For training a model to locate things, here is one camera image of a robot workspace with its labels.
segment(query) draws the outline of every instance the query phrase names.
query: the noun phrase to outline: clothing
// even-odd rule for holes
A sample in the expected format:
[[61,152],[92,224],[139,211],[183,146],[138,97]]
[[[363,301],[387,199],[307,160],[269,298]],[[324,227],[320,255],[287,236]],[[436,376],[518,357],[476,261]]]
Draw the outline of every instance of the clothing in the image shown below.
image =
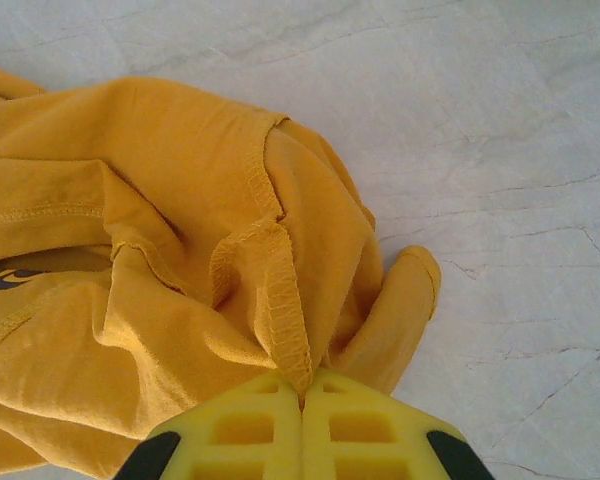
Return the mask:
[[268,369],[300,394],[320,365],[390,392],[439,287],[422,247],[383,282],[345,167],[284,115],[0,72],[0,472],[111,477],[155,425]]

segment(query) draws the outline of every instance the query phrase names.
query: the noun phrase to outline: floor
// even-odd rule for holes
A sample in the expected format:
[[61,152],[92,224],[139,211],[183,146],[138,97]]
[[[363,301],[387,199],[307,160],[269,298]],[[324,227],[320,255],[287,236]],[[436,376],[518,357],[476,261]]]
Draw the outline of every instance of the floor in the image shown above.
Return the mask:
[[45,4],[0,0],[1,67],[167,77],[321,132],[387,262],[420,243],[444,269],[395,396],[498,479],[600,479],[600,0]]

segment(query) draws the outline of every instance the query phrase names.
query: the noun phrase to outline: wrinkled fabric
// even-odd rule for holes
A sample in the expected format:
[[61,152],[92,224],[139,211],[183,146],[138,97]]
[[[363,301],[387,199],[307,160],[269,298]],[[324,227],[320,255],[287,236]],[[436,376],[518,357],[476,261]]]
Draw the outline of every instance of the wrinkled fabric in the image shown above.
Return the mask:
[[431,318],[422,247],[314,132],[195,88],[0,71],[0,473],[111,477],[158,423],[267,369],[390,392]]

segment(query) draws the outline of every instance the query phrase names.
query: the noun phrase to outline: white marble surface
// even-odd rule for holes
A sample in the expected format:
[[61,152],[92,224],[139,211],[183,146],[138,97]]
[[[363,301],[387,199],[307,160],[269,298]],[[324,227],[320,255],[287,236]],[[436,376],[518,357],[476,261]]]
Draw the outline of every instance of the white marble surface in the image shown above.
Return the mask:
[[0,66],[168,77],[320,131],[387,259],[444,269],[396,396],[499,480],[600,479],[600,0],[0,0]]

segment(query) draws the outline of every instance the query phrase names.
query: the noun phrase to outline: stitched seam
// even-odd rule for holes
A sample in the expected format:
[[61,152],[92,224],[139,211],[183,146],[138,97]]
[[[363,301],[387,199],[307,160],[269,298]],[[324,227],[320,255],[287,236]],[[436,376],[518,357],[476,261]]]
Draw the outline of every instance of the stitched seam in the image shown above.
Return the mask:
[[[277,315],[277,320],[283,321],[284,324],[274,325],[274,323],[271,321],[271,314],[273,311],[280,309],[281,307],[275,305],[275,302],[272,304],[271,298],[269,297],[269,318],[266,328],[269,331],[269,336],[272,342],[271,357],[277,365],[283,367],[283,375],[292,377],[288,378],[288,380],[291,381],[298,393],[304,395],[309,387],[309,384],[311,383],[312,377],[309,340],[304,325],[302,302],[300,300],[300,295],[297,288],[298,279],[295,274],[295,268],[293,267],[291,240],[286,229],[282,225],[276,223],[274,224],[273,228],[276,227],[279,230],[277,232],[268,232],[269,236],[266,239],[266,246],[263,245],[263,248],[266,249],[267,255],[270,259],[270,269],[273,269],[275,272],[277,272],[277,278],[271,285],[269,285],[269,288],[275,291],[278,290],[277,288],[273,287],[276,284],[279,286],[286,286],[287,288],[283,289],[278,296],[283,295],[287,297],[293,297],[293,301],[291,302],[292,311],[282,312],[281,314]],[[294,306],[297,306],[298,311],[293,311],[296,310],[293,308]],[[286,309],[289,309],[289,302],[286,304]],[[293,321],[294,313],[299,314],[300,317],[302,317],[300,325],[295,324]],[[295,335],[289,335],[287,337],[287,332],[295,332]]]
[[35,314],[35,312],[37,312],[44,306],[45,303],[47,303],[50,297],[64,288],[67,288],[67,284],[54,287],[36,299],[33,303],[26,305],[20,310],[0,320],[0,343],[2,343],[2,341],[4,341],[9,334],[13,333],[18,327],[28,321]]
[[274,218],[262,218],[253,223],[246,231],[232,233],[222,239],[211,253],[209,262],[209,276],[212,282],[211,301],[215,308],[224,296],[231,279],[231,265],[235,258],[237,248],[251,237],[261,234],[269,222],[275,222]]
[[436,306],[438,304],[438,294],[436,292],[436,282],[435,282],[435,279],[433,278],[433,275],[431,275],[431,272],[427,268],[427,265],[422,261],[422,259],[419,256],[413,255],[411,253],[407,253],[407,255],[412,258],[416,258],[418,260],[420,265],[422,265],[422,268],[424,268],[424,271],[427,272],[427,276],[429,277],[429,281],[431,282],[431,298],[433,301],[431,303],[431,310],[429,311],[429,318],[427,319],[427,321],[429,321],[433,317],[433,314],[436,311]]
[[160,280],[169,288],[177,290],[184,295],[196,296],[203,299],[206,298],[206,295],[202,295],[202,293],[198,291],[193,284],[181,279],[178,275],[176,275],[168,266],[168,263],[164,260],[158,249],[156,249],[151,242],[141,235],[133,235],[126,240],[121,240],[113,245],[111,250],[112,262],[118,255],[120,249],[125,246],[133,248],[134,250],[139,250],[142,253],[142,256],[146,259],[147,264],[149,265],[149,268],[153,274],[158,278],[158,280]]
[[8,210],[0,213],[0,224],[16,223],[43,216],[59,217],[71,215],[81,217],[102,217],[103,207],[81,203],[67,203],[60,205],[42,205],[22,210]]
[[13,97],[5,97],[2,93],[0,93],[0,99],[1,100],[5,100],[5,101],[18,100],[20,98],[29,98],[29,97],[34,97],[36,95],[41,95],[43,93],[46,93],[46,91],[42,87],[39,87],[38,85],[35,85],[35,86],[36,86],[36,88],[38,90],[37,92],[31,93],[31,94],[27,94],[27,95],[18,94],[17,96],[13,96]]
[[273,213],[276,217],[279,217],[284,213],[282,205],[271,184],[269,174],[264,166],[264,151],[269,133],[286,118],[286,116],[279,115],[274,119],[271,119],[270,115],[267,115],[267,117],[262,120],[263,127],[265,127],[262,143],[258,144],[257,149],[254,149],[248,158],[246,166],[247,186],[258,206],[260,215]]
[[102,161],[99,157],[91,157],[91,158],[78,158],[78,157],[69,157],[69,158],[49,158],[49,157],[18,157],[15,155],[8,155],[6,157],[1,157],[0,160],[22,160],[26,162],[91,162],[94,160]]

